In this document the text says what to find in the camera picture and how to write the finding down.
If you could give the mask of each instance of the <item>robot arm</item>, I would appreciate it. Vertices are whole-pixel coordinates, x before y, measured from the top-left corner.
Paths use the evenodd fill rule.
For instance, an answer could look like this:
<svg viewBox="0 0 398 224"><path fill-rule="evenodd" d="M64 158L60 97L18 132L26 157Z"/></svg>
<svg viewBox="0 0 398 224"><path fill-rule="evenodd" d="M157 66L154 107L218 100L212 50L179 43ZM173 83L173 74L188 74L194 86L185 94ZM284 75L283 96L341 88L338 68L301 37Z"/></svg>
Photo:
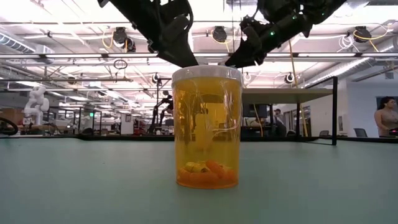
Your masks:
<svg viewBox="0 0 398 224"><path fill-rule="evenodd" d="M198 65L188 45L188 31L193 23L188 0L169 0L163 6L160 0L98 0L101 7L109 1L148 39L150 52L158 52L158 57L180 67ZM254 16L246 16L240 26L248 38L241 39L239 48L225 65L241 68L262 64L267 53L300 32L308 37L312 25L326 20L345 2L258 0L257 11L269 23L260 24Z"/></svg>
<svg viewBox="0 0 398 224"><path fill-rule="evenodd" d="M261 65L267 53L300 32L308 37L312 25L326 20L344 2L346 0L258 0L258 10L270 23L263 25L254 17L246 16L240 26L247 40L241 39L239 48L225 65L236 68Z"/></svg>
<svg viewBox="0 0 398 224"><path fill-rule="evenodd" d="M198 65L188 44L193 13L188 0L98 0L101 7L111 2L147 40L151 53L180 67Z"/></svg>

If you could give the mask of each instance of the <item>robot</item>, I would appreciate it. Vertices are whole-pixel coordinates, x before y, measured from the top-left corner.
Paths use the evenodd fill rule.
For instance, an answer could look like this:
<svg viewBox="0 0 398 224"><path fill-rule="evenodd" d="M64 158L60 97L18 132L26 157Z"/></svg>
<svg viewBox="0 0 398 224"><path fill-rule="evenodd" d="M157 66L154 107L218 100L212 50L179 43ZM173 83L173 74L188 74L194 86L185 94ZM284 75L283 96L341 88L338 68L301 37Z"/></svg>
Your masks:
<svg viewBox="0 0 398 224"><path fill-rule="evenodd" d="M166 108L164 108L164 109L162 110L162 112L160 112L159 127L162 126L162 122L163 122L163 118L164 118L165 112L168 112L169 114L173 114L174 104L173 104L173 98L172 98L172 96L169 94L168 91L163 91L163 95L165 95L166 97L163 98L158 104L156 104L156 105L154 106L154 112L153 112L153 115L152 115L152 123L151 123L151 125L149 126L148 133L153 134L153 132L154 132L154 130L155 130L155 127L156 127L156 123L155 123L156 117L157 117L157 115L158 115L159 107L160 107L162 104L167 103L168 105L166 106Z"/></svg>
<svg viewBox="0 0 398 224"><path fill-rule="evenodd" d="M29 92L29 101L26 103L24 108L25 118L23 125L32 126L32 115L35 115L36 125L41 125L43 120L43 111L48 111L50 107L49 100L44 98L46 88L44 86L33 87L33 90Z"/></svg>
<svg viewBox="0 0 398 224"><path fill-rule="evenodd" d="M198 65L188 44L193 12L188 0L98 0L103 7L112 4L147 40L148 50L179 67ZM230 55L226 66L243 68L261 65L267 53L279 48L300 32L310 35L312 26L331 16L346 0L258 0L253 16L240 23L247 39L241 38L239 48ZM269 21L261 24L254 17L260 12Z"/></svg>

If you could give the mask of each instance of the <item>fluorescent light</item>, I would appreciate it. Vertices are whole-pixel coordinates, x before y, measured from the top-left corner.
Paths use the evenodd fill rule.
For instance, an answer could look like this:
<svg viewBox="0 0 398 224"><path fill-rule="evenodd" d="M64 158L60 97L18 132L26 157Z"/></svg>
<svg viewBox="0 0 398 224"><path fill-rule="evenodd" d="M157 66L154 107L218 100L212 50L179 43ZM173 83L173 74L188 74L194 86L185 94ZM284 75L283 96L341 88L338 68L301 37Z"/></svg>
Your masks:
<svg viewBox="0 0 398 224"><path fill-rule="evenodd" d="M108 109L111 109L111 108L112 108L111 105L100 105L100 107L102 107L102 108L108 108Z"/></svg>
<svg viewBox="0 0 398 224"><path fill-rule="evenodd" d="M59 94L59 93L56 93L56 92L49 91L49 93L51 93L51 94L53 94L53 95L55 95L55 96L61 96L61 97L64 97L64 95L62 95L62 94Z"/></svg>
<svg viewBox="0 0 398 224"><path fill-rule="evenodd" d="M68 96L69 98L73 99L73 100L78 100L78 101L86 101L89 100L85 97L81 97L81 96Z"/></svg>
<svg viewBox="0 0 398 224"><path fill-rule="evenodd" d="M140 53L126 53L126 54L108 54L111 58L144 58L144 57L157 57L157 54L140 54Z"/></svg>
<svg viewBox="0 0 398 224"><path fill-rule="evenodd" d="M85 88L85 89L77 89L77 91L103 91L103 90L108 90L104 88Z"/></svg>
<svg viewBox="0 0 398 224"><path fill-rule="evenodd" d="M48 89L47 91L75 91L74 89Z"/></svg>
<svg viewBox="0 0 398 224"><path fill-rule="evenodd" d="M0 58L40 58L39 55L30 55L30 54L6 54L6 55L0 55Z"/></svg>
<svg viewBox="0 0 398 224"><path fill-rule="evenodd" d="M22 84L22 85L25 85L25 86L31 86L31 87L42 86L41 84L36 83L36 82L25 82L25 81L21 81L21 82L16 82L16 83Z"/></svg>
<svg viewBox="0 0 398 224"><path fill-rule="evenodd" d="M398 57L398 53L365 53L363 57Z"/></svg>
<svg viewBox="0 0 398 224"><path fill-rule="evenodd" d="M220 54L220 53L195 53L193 54L195 57L228 57L228 54Z"/></svg>
<svg viewBox="0 0 398 224"><path fill-rule="evenodd" d="M101 58L101 54L47 54L47 58Z"/></svg>
<svg viewBox="0 0 398 224"><path fill-rule="evenodd" d="M267 57L289 57L288 53L268 53Z"/></svg>
<svg viewBox="0 0 398 224"><path fill-rule="evenodd" d="M309 53L299 54L299 57L354 57L355 53Z"/></svg>

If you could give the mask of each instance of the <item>black post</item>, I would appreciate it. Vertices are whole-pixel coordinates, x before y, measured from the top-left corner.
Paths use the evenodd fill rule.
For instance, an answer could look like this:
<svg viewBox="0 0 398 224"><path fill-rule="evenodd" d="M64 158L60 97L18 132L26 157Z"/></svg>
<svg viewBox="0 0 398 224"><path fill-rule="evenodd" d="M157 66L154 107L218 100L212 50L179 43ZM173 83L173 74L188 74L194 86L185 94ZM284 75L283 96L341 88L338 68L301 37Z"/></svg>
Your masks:
<svg viewBox="0 0 398 224"><path fill-rule="evenodd" d="M95 124L95 110L93 110L93 135L94 135L94 124Z"/></svg>
<svg viewBox="0 0 398 224"><path fill-rule="evenodd" d="M80 121L81 121L81 108L79 108L79 124L77 126L77 133L80 133Z"/></svg>
<svg viewBox="0 0 398 224"><path fill-rule="evenodd" d="M102 135L102 111L99 112L99 135Z"/></svg>
<svg viewBox="0 0 398 224"><path fill-rule="evenodd" d="M119 125L119 135L120 136L122 135L122 116L123 116L123 114L120 113L120 125Z"/></svg>
<svg viewBox="0 0 398 224"><path fill-rule="evenodd" d="M156 105L158 105L158 104L159 104L159 79L158 79L158 81L156 82ZM157 112L158 112L158 113L156 113L156 126L159 125L159 116L158 116L158 114L159 114L159 109L157 110Z"/></svg>
<svg viewBox="0 0 398 224"><path fill-rule="evenodd" d="M272 104L269 105L269 122L271 123L271 136L274 135L274 106Z"/></svg>
<svg viewBox="0 0 398 224"><path fill-rule="evenodd" d="M332 125L331 125L331 144L337 145L337 85L338 78L333 77L333 106L332 106Z"/></svg>
<svg viewBox="0 0 398 224"><path fill-rule="evenodd" d="M296 108L296 141L300 137L300 103L297 103Z"/></svg>
<svg viewBox="0 0 398 224"><path fill-rule="evenodd" d="M74 127L74 125L75 125L75 121L76 121L76 111L74 111L73 112L73 124L72 124L72 128Z"/></svg>

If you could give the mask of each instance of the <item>chair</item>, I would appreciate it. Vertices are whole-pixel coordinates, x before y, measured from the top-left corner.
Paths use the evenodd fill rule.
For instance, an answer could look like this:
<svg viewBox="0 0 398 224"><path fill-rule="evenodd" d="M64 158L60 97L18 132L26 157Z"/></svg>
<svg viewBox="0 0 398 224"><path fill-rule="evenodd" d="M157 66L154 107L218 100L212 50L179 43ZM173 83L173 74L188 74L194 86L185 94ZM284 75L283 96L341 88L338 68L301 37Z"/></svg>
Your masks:
<svg viewBox="0 0 398 224"><path fill-rule="evenodd" d="M363 129L363 128L354 128L354 131L355 131L356 137L359 137L359 138L367 138L368 137L365 129Z"/></svg>
<svg viewBox="0 0 398 224"><path fill-rule="evenodd" d="M296 132L295 132L294 130L289 130L289 131L286 133L286 136L296 136Z"/></svg>
<svg viewBox="0 0 398 224"><path fill-rule="evenodd" d="M329 131L328 130L323 130L319 133L319 136L329 136Z"/></svg>

